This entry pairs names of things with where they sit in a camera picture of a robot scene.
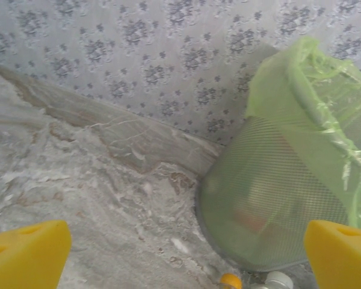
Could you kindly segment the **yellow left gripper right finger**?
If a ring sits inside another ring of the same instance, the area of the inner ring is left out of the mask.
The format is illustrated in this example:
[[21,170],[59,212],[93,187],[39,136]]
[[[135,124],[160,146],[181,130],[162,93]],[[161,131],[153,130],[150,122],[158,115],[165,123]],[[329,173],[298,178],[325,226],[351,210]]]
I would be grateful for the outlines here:
[[306,255],[319,288],[361,289],[361,229],[312,220]]

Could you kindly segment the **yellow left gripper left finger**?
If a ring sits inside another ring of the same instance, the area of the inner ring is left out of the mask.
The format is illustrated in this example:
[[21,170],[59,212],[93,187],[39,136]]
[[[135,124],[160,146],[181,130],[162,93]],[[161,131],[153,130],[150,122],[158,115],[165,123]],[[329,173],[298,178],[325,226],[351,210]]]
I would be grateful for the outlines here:
[[0,233],[0,289],[56,289],[72,237],[64,220]]

